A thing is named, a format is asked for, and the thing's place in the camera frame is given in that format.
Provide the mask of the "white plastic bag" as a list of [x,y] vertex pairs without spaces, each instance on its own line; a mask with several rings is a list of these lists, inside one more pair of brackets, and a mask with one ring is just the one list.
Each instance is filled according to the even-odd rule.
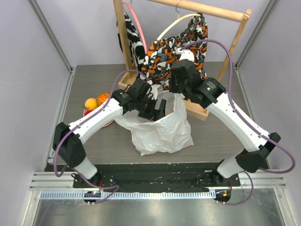
[[166,100],[166,116],[157,121],[138,117],[136,110],[115,119],[118,125],[131,132],[132,143],[141,156],[156,152],[175,153],[194,145],[181,95],[166,90],[158,99]]

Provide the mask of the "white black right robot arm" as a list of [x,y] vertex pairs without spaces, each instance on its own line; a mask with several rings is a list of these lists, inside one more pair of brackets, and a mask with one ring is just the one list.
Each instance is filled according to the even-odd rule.
[[281,139],[278,133],[259,127],[237,105],[231,106],[226,88],[215,78],[201,78],[195,64],[188,59],[172,64],[169,86],[170,92],[183,94],[215,115],[243,144],[240,153],[223,160],[212,174],[218,186],[244,170],[255,173]]

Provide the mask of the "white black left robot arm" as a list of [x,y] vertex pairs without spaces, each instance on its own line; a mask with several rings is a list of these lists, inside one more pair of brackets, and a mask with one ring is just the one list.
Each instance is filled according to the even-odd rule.
[[96,166],[88,159],[84,144],[104,125],[136,110],[139,117],[156,121],[165,116],[166,100],[158,100],[162,92],[161,85],[151,85],[142,79],[136,79],[126,89],[113,91],[110,98],[81,119],[55,128],[53,150],[54,164],[61,157],[66,166],[77,172],[76,180],[82,179],[88,187],[101,184],[102,176]]

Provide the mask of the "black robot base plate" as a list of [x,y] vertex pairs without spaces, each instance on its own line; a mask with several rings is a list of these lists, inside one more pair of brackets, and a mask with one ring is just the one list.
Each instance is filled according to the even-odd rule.
[[119,193],[193,193],[206,192],[210,187],[239,187],[238,174],[229,179],[217,175],[216,162],[98,164],[90,183]]

